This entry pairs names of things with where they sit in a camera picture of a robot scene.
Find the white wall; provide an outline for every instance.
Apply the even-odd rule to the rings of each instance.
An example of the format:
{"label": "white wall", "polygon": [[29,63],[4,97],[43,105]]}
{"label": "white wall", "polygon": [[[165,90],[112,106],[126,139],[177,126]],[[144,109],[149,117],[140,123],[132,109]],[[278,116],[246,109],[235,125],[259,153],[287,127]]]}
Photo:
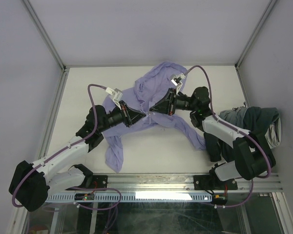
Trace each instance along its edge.
{"label": "white wall", "polygon": [[[91,106],[87,86],[90,83],[127,89],[152,67],[71,68],[68,74],[49,152],[63,146],[82,127]],[[242,106],[244,97],[234,66],[205,66],[209,75],[213,103],[217,112]],[[183,92],[191,95],[196,87],[207,86],[200,69],[189,73]],[[104,90],[92,88],[96,104],[107,96]],[[188,111],[177,111],[192,126]],[[176,129],[157,126],[124,135],[124,164],[121,173],[206,173],[213,163],[206,151],[196,151]],[[112,173],[105,164],[108,144],[103,140],[87,156],[76,161],[96,173]]]}
{"label": "white wall", "polygon": [[32,161],[60,70],[21,1],[0,1],[0,234],[12,211],[16,165]]}
{"label": "white wall", "polygon": [[270,0],[31,0],[66,65],[233,65]]}
{"label": "white wall", "polygon": [[277,107],[282,142],[277,170],[293,214],[293,0],[279,1],[241,67],[251,105]]}

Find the metal frame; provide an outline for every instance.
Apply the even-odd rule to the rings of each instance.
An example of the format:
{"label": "metal frame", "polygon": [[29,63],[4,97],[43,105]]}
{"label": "metal frame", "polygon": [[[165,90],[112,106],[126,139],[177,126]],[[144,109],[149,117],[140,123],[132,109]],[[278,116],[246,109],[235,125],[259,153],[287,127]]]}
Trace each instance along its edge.
{"label": "metal frame", "polygon": [[[49,118],[45,131],[43,133],[43,139],[41,145],[38,149],[37,158],[44,156],[50,144],[52,137],[55,121],[57,118],[57,113],[59,111],[60,102],[65,88],[65,83],[69,73],[69,69],[66,68],[60,55],[58,54],[55,46],[53,45],[51,39],[49,38],[44,26],[42,25],[37,13],[35,12],[30,0],[21,0],[25,9],[27,10],[29,16],[31,17],[34,25],[36,26],[38,32],[40,33],[42,39],[44,40],[46,46],[50,50],[55,61],[62,70],[61,77],[59,79],[59,84],[56,90],[56,95],[53,100],[52,107],[50,109]],[[239,74],[239,68],[243,63],[245,57],[250,51],[252,45],[254,44],[257,36],[262,30],[268,17],[271,15],[274,7],[276,6],[278,0],[270,0],[268,6],[266,7],[262,17],[260,18],[257,26],[252,32],[240,58],[238,59],[235,67],[237,75],[242,87],[243,95],[246,100],[247,106],[250,106],[247,93],[245,91],[245,85],[243,84],[243,79],[241,79]],[[250,189],[250,182],[243,179],[236,180],[238,185],[237,191],[229,191],[229,193],[248,193]],[[171,190],[171,191],[187,191],[189,193],[197,193],[199,191],[194,190],[193,186],[193,174],[110,174],[108,187],[114,187],[121,189],[122,191],[133,191],[133,190]],[[272,176],[267,180],[255,179],[254,180],[254,192],[255,193],[271,193],[276,213],[279,215],[280,226],[283,227],[284,233],[293,234],[293,218],[287,206],[286,199],[282,193],[282,186],[277,174],[272,174]],[[242,219],[247,221],[247,215],[243,212],[243,207],[241,207]],[[9,234],[19,234],[23,230],[24,223],[26,221],[27,210],[25,208],[15,208],[11,217],[11,221],[8,227]],[[249,233],[249,228],[245,226],[245,233]]]}

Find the gray panel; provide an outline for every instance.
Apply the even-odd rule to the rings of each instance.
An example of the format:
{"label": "gray panel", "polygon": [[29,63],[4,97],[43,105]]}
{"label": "gray panel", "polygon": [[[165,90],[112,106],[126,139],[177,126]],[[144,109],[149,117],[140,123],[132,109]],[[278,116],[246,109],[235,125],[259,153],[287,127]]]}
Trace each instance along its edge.
{"label": "gray panel", "polygon": [[269,0],[31,0],[66,65],[234,64]]}
{"label": "gray panel", "polygon": [[240,75],[251,105],[281,112],[282,142],[274,155],[293,214],[293,0],[277,4]]}
{"label": "gray panel", "polygon": [[11,216],[15,167],[35,157],[60,74],[21,1],[1,0],[0,234]]}

